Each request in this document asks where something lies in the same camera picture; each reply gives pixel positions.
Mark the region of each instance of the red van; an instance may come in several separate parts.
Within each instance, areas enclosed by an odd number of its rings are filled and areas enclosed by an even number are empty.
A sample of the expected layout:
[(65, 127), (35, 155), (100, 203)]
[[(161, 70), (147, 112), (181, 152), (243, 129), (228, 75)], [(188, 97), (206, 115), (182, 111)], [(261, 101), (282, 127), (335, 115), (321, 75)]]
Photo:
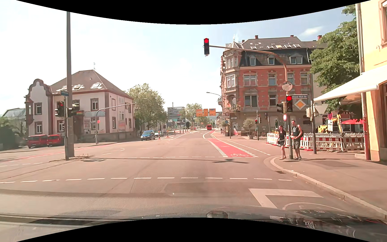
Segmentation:
[(39, 135), (32, 135), (28, 137), (28, 147), (43, 147), (47, 146), (47, 135), (46, 134), (39, 134)]
[(64, 138), (59, 134), (49, 135), (47, 138), (47, 146), (63, 146)]

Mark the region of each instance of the road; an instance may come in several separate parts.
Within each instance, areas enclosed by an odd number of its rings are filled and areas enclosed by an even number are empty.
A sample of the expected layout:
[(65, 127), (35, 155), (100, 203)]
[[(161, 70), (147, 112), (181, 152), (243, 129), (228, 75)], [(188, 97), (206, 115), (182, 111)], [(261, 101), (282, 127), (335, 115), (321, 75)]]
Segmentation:
[(92, 156), (83, 160), (54, 161), (63, 158), (63, 147), (46, 147), (29, 157), (24, 156), (29, 152), (0, 154), (0, 212), (55, 215), (123, 207), (135, 215), (139, 206), (209, 204), (370, 215), (277, 171), (269, 160), (280, 153), (278, 147), (218, 139), (213, 133), (196, 130), (160, 140), (78, 147), (76, 155)]

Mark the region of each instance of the excavator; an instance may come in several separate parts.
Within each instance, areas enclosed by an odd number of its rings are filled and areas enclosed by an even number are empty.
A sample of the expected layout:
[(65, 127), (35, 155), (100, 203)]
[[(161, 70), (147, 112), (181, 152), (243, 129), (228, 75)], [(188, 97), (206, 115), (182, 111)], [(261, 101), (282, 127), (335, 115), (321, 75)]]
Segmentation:
[[(343, 128), (341, 126), (341, 115), (340, 114), (337, 114), (337, 117), (336, 118), (332, 118), (332, 123), (334, 124), (334, 122), (337, 123), (337, 126), (338, 126), (338, 129), (340, 131), (340, 133), (342, 134), (343, 133)], [(317, 127), (317, 132), (318, 133), (322, 133), (322, 134), (325, 134), (325, 133), (332, 133), (330, 130), (328, 130), (328, 125), (319, 125)]]

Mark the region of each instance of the pedestrian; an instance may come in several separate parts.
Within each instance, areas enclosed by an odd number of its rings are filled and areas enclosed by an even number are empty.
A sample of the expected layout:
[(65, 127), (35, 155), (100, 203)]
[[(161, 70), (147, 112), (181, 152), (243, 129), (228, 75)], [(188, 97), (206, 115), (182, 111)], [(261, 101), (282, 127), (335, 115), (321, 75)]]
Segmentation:
[(293, 139), (293, 148), (295, 149), (295, 154), (297, 158), (295, 160), (301, 160), (300, 146), (301, 146), (301, 137), (304, 135), (301, 129), (301, 125), (296, 124), (295, 120), (292, 120), (292, 135)]
[(279, 140), (277, 141), (277, 143), (280, 145), (282, 149), (282, 158), (280, 158), (279, 160), (284, 160), (286, 159), (286, 153), (285, 153), (286, 131), (283, 128), (283, 125), (279, 126)]

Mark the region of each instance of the blue car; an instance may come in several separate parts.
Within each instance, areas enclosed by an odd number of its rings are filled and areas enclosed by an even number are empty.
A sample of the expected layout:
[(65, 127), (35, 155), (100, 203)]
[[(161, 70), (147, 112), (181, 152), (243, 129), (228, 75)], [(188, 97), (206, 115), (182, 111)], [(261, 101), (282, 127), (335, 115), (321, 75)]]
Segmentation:
[(146, 130), (141, 135), (141, 140), (152, 140), (155, 139), (155, 131), (153, 130)]

